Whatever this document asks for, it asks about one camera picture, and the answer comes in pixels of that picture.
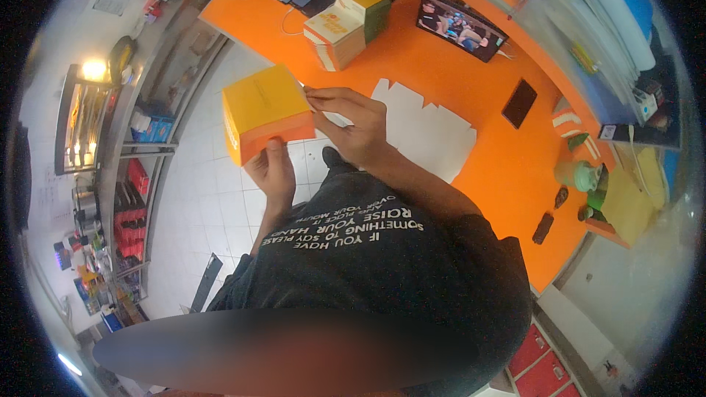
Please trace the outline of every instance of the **finger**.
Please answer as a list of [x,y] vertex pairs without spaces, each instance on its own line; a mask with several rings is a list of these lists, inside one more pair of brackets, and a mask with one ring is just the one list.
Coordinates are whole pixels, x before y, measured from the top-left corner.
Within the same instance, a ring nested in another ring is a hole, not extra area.
[[346,131],[343,128],[335,125],[321,112],[313,113],[313,125],[316,129],[322,131],[323,134],[333,142],[333,144],[340,147],[340,144],[342,144],[342,140],[346,135]]
[[289,160],[289,154],[287,149],[279,137],[270,138],[267,142],[267,147],[265,148],[268,160],[268,172],[275,175],[281,176],[285,174],[285,167]]
[[347,99],[322,100],[312,98],[309,99],[309,102],[316,110],[325,110],[326,112],[341,114],[347,119],[350,119],[354,125],[360,125],[373,118],[374,115],[370,110]]
[[375,112],[380,112],[384,110],[387,106],[384,103],[369,99],[363,94],[356,92],[350,88],[324,88],[324,89],[314,89],[306,93],[309,98],[319,99],[319,100],[333,100],[333,99],[345,99],[356,103],[364,108],[374,110]]

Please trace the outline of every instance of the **display rack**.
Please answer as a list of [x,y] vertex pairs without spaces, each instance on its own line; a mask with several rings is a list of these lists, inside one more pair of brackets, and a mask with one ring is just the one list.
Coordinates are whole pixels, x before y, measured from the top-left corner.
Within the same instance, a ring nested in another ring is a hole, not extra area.
[[[212,43],[209,44],[208,49],[199,53],[198,62],[183,66],[183,73],[189,69],[189,79],[179,83],[182,88],[181,93],[172,101],[170,110],[174,114],[174,123],[165,141],[155,143],[134,141],[130,134],[130,121],[137,102],[144,100],[145,96],[151,96],[155,89],[163,85],[165,65],[170,65],[174,51],[180,47],[180,44],[189,43],[189,40],[184,40],[184,37],[188,36],[189,29],[198,23],[200,9],[207,1],[171,0],[163,6],[163,13],[156,22],[145,25],[137,37],[138,48],[131,62],[135,76],[123,87],[115,104],[110,125],[107,126],[104,156],[96,175],[101,222],[114,271],[107,276],[107,280],[112,292],[115,292],[118,283],[137,273],[139,291],[133,298],[134,302],[139,302],[147,296],[147,268],[150,263],[153,213],[161,194],[160,183],[163,183],[169,162],[179,145],[174,133],[199,81],[225,45],[226,37],[213,31]],[[128,264],[128,267],[123,264],[121,267],[119,263],[124,258],[117,251],[113,206],[116,199],[116,184],[126,180],[129,158],[140,159],[150,177],[150,182],[147,194],[143,195],[146,206],[146,230],[141,261]]]

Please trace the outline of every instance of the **white tile floor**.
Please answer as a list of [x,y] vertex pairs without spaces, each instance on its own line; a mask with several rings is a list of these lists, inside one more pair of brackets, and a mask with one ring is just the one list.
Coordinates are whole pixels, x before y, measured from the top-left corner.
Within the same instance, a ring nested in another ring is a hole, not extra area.
[[[265,194],[228,157],[221,89],[268,66],[264,57],[229,43],[206,75],[199,100],[191,102],[195,107],[185,121],[152,231],[148,297],[142,302],[151,319],[181,314],[180,304],[191,305],[211,253],[223,267],[207,304],[242,254],[250,252]],[[289,145],[297,183],[295,204],[308,201],[328,172],[321,149],[331,143],[320,132],[318,138]]]

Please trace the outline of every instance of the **hand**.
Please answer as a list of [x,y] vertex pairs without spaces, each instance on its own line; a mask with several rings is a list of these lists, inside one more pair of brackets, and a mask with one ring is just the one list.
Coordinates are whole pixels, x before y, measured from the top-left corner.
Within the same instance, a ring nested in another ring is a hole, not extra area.
[[272,138],[267,148],[255,155],[245,166],[245,172],[267,195],[268,210],[286,211],[295,197],[295,168],[281,138]]
[[[358,167],[370,169],[395,150],[387,142],[387,106],[348,88],[313,89],[306,87],[306,98],[317,112],[314,125],[335,144],[341,155]],[[353,125],[340,128],[323,115],[335,112]]]

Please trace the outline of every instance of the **black t-shirt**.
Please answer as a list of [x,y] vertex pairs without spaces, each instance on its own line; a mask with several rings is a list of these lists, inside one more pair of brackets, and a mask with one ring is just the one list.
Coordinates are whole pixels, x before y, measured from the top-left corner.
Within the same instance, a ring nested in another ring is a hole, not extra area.
[[439,224],[366,172],[337,175],[291,222],[244,254],[207,311],[336,308],[410,317],[471,336],[467,375],[404,391],[466,397],[488,383],[530,324],[530,285],[517,238],[498,240],[469,215]]
[[436,31],[436,28],[438,27],[438,22],[441,22],[439,16],[432,12],[422,12],[419,18],[427,28],[431,28],[433,31]]

